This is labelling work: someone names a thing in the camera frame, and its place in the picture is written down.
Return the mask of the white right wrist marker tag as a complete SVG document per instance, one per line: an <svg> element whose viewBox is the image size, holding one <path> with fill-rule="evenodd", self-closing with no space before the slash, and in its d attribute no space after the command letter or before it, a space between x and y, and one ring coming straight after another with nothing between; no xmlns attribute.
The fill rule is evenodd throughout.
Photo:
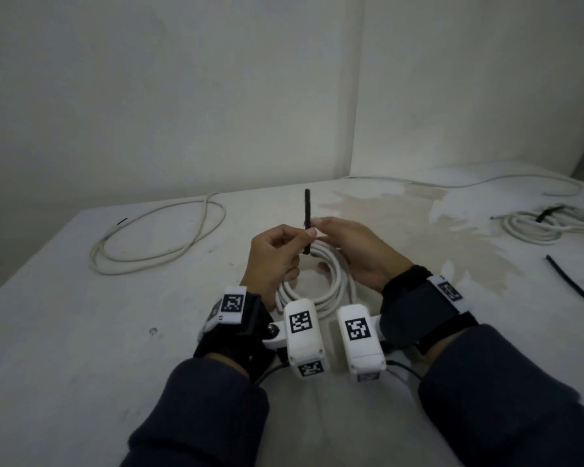
<svg viewBox="0 0 584 467"><path fill-rule="evenodd" d="M471 302L457 290L451 282L441 275L433 275L427 278L436 290L459 312L466 313L473 309Z"/></svg>

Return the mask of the person's right forearm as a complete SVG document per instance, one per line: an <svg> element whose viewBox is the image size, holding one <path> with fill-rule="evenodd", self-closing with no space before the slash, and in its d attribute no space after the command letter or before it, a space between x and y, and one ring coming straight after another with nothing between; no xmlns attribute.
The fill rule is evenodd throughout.
<svg viewBox="0 0 584 467"><path fill-rule="evenodd" d="M584 467L580 394L490 325L440 353L419 398L465 467Z"/></svg>

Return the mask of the person's left forearm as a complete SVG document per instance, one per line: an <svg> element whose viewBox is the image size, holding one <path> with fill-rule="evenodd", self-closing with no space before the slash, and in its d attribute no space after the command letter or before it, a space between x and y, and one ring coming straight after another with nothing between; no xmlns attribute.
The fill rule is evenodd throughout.
<svg viewBox="0 0 584 467"><path fill-rule="evenodd" d="M119 467L255 467L269 413L266 391L238 370L187 359L129 437Z"/></svg>

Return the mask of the white wrist marker tag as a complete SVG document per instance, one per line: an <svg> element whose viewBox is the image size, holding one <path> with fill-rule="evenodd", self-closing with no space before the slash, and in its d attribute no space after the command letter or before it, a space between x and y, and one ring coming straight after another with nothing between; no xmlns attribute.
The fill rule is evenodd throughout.
<svg viewBox="0 0 584 467"><path fill-rule="evenodd" d="M466 313L473 309L471 302L457 290L451 282L441 275L433 275L427 278L436 290L459 312Z"/></svg>
<svg viewBox="0 0 584 467"><path fill-rule="evenodd" d="M227 286L219 300L213 305L207 319L200 329L197 341L219 325L239 325L242 323L243 310L247 299L247 287Z"/></svg>

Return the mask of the white left wrist marker tag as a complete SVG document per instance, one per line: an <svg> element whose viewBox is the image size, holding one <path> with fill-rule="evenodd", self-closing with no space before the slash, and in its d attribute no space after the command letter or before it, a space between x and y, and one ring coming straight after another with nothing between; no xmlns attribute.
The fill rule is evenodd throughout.
<svg viewBox="0 0 584 467"><path fill-rule="evenodd" d="M243 310L247 299L247 287L227 286L219 300L213 305L207 319L200 329L197 341L219 325L239 325L242 323Z"/></svg>

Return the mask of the person's right hand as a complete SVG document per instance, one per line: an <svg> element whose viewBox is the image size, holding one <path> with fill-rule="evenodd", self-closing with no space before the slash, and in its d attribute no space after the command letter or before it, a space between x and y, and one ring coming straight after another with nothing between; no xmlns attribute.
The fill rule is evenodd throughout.
<svg viewBox="0 0 584 467"><path fill-rule="evenodd" d="M359 222L350 222L356 224L357 237L349 247L338 249L356 282L381 293L391 280L414 266L411 260L384 242L370 228ZM316 227L316 218L311 219L311 224Z"/></svg>

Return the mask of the person's left hand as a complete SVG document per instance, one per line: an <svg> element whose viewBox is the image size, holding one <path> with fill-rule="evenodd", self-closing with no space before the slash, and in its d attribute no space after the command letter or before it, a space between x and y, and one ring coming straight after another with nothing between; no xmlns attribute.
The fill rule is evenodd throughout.
<svg viewBox="0 0 584 467"><path fill-rule="evenodd" d="M266 230L251 240L247 267L240 282L241 286L247 287L249 293L261 296L269 312L273 312L276 307L279 286L299 276L300 254L308 245L274 244L275 228Z"/></svg>

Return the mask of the black tie on bundle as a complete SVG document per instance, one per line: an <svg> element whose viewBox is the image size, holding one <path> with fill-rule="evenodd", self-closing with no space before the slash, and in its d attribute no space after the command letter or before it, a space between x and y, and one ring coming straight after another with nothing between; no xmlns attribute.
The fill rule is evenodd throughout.
<svg viewBox="0 0 584 467"><path fill-rule="evenodd" d="M548 219L551 215L553 215L554 213L556 213L560 210L563 210L565 208L566 208L566 206L562 205L562 204L547 207L539 215L537 215L535 222L542 223L546 219Z"/></svg>

